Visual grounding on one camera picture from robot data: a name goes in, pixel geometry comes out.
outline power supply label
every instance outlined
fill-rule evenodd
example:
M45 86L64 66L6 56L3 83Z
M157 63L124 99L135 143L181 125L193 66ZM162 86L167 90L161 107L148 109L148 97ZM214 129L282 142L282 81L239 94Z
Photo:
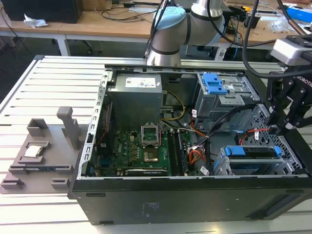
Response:
M128 77L127 88L156 88L155 78Z

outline motherboard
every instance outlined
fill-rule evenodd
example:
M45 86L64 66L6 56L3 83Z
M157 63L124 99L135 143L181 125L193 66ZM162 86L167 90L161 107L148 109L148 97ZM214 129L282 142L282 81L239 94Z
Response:
M179 137L177 144L172 143L175 135ZM187 131L159 131L158 146L142 145L142 138L155 140L155 133L116 131L111 155L102 154L98 158L97 171L101 176L174 176L187 172L185 155L191 146ZM176 146L181 147L182 154Z

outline computer tower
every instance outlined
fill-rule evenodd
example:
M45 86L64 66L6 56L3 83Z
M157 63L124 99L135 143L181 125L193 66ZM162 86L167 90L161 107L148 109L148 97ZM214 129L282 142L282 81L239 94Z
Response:
M10 20L33 19L77 23L83 8L82 0L2 0Z

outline label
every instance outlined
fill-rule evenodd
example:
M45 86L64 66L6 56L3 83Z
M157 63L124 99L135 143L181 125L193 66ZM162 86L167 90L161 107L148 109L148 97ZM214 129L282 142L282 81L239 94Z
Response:
M232 85L224 85L223 86L225 89L234 89Z
M259 131L255 131L254 133L254 139L259 140Z
M127 88L156 88L155 78L128 77Z
M40 171L39 168L25 168L26 171Z
M192 109L193 118L197 118L197 110Z
M202 167L200 168L200 171L201 171L205 176L208 176L208 175L209 175L209 171L208 171L204 166L202 166Z

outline slotted aluminum platform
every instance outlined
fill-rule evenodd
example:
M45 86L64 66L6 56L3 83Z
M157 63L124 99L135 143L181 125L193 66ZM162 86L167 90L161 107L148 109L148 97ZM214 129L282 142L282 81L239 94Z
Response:
M144 64L139 58L46 56L34 60L0 105L0 181L28 134L31 118L62 124L60 106L72 106L73 118L88 124L105 64ZM243 69L241 62L184 60L182 65ZM277 71L273 63L252 63L260 72ZM0 233L312 233L312 200L272 221L92 226L77 201L66 194L0 195Z

